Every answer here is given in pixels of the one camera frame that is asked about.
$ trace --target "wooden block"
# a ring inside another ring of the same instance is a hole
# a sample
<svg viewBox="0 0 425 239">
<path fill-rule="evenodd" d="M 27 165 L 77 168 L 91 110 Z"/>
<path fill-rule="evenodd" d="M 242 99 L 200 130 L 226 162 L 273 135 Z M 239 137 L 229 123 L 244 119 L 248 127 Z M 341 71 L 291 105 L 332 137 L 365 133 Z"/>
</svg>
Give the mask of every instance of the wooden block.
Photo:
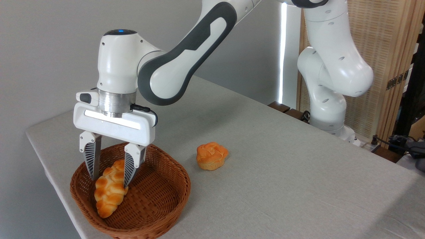
<svg viewBox="0 0 425 239">
<path fill-rule="evenodd" d="M 277 101 L 274 101 L 273 103 L 270 103 L 268 106 L 271 107 L 271 108 L 273 108 L 273 109 L 275 109 L 275 110 L 278 110 L 278 111 L 280 111 L 282 113 L 285 113 L 285 112 L 287 112 L 288 110 L 291 109 L 289 106 L 286 106 L 284 104 L 280 104 Z"/>
<path fill-rule="evenodd" d="M 298 111 L 296 109 L 290 109 L 285 114 L 292 116 L 298 120 L 301 120 L 303 118 L 303 113 L 301 111 Z"/>
<path fill-rule="evenodd" d="M 383 147 L 377 147 L 373 153 L 393 163 L 397 163 L 403 157 L 403 155 L 396 154 L 393 151 Z"/>
</svg>

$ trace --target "light strip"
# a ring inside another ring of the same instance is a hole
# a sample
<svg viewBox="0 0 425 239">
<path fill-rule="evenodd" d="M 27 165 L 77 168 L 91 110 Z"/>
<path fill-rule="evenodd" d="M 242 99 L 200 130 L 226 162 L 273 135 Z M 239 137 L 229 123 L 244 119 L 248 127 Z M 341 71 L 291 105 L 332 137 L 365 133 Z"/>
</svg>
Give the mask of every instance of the light strip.
<svg viewBox="0 0 425 239">
<path fill-rule="evenodd" d="M 279 69 L 280 69 L 280 76 L 279 76 L 279 98 L 278 102 L 280 104 L 283 103 L 283 59 L 285 58 L 285 46 L 286 46 L 286 10 L 288 5 L 286 3 L 282 4 L 281 7 L 281 15 L 280 15 L 280 62 L 279 62 Z"/>
<path fill-rule="evenodd" d="M 98 120 L 103 120 L 103 121 L 111 122 L 111 123 L 114 123 L 114 124 L 133 128 L 133 129 L 136 129 L 136 130 L 140 129 L 140 124 L 133 122 L 133 121 L 126 120 L 126 119 L 112 118 L 112 117 L 105 116 L 104 114 L 97 113 L 97 112 L 94 112 L 94 111 L 89 111 L 89 110 L 85 110 L 84 115 L 91 117 L 91 118 L 98 119 Z"/>
</svg>

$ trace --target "braided bread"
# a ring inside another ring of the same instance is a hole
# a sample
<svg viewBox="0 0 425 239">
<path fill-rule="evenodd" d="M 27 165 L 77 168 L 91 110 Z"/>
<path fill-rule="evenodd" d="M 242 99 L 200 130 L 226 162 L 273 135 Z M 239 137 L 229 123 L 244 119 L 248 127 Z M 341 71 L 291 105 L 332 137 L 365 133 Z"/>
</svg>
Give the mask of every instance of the braided bread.
<svg viewBox="0 0 425 239">
<path fill-rule="evenodd" d="M 96 181 L 94 198 L 99 216 L 109 217 L 121 204 L 127 191 L 128 187 L 124 189 L 124 159 L 117 160 Z"/>
</svg>

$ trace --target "black cable connector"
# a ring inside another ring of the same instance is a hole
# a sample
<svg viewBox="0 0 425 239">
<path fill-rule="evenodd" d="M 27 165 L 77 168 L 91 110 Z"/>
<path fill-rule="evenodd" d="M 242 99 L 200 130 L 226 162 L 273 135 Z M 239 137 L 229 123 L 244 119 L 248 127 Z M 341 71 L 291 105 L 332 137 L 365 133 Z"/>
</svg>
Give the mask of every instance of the black cable connector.
<svg viewBox="0 0 425 239">
<path fill-rule="evenodd" d="M 152 112 L 155 115 L 155 124 L 153 125 L 153 127 L 155 127 L 156 124 L 158 124 L 158 115 L 153 110 L 151 110 L 149 107 L 144 107 L 144 106 L 141 106 L 141 105 L 132 104 L 132 105 L 130 105 L 130 110 Z"/>
<path fill-rule="evenodd" d="M 377 140 L 379 140 L 379 141 L 383 142 L 384 144 L 389 145 L 389 146 L 391 146 L 391 147 L 395 147 L 395 148 L 398 148 L 398 149 L 401 149 L 401 150 L 404 150 L 404 151 L 408 151 L 408 152 L 410 152 L 410 153 L 415 153 L 415 154 L 424 155 L 424 153 L 423 153 L 423 152 L 419 152 L 419 151 L 411 150 L 410 148 L 400 147 L 400 146 L 398 146 L 398 145 L 394 145 L 394 144 L 388 143 L 387 141 L 384 141 L 384 140 L 382 140 L 382 139 L 378 138 L 378 136 L 377 136 L 377 135 L 374 135 L 374 136 L 373 136 L 373 138 L 374 138 L 374 139 L 377 139 Z"/>
</svg>

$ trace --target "bamboo blind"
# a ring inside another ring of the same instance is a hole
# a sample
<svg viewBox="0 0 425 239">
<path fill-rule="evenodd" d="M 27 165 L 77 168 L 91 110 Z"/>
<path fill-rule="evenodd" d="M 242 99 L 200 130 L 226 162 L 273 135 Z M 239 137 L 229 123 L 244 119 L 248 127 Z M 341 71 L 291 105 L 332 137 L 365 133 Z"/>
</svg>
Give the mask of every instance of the bamboo blind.
<svg viewBox="0 0 425 239">
<path fill-rule="evenodd" d="M 374 70 L 374 83 L 367 93 L 345 97 L 345 124 L 357 134 L 383 139 L 392 135 L 421 20 L 424 0 L 349 0 L 350 29 L 357 49 Z M 300 52 L 309 46 L 302 16 Z M 395 86 L 387 90 L 388 82 Z M 310 109 L 307 86 L 298 77 L 298 109 Z"/>
</svg>

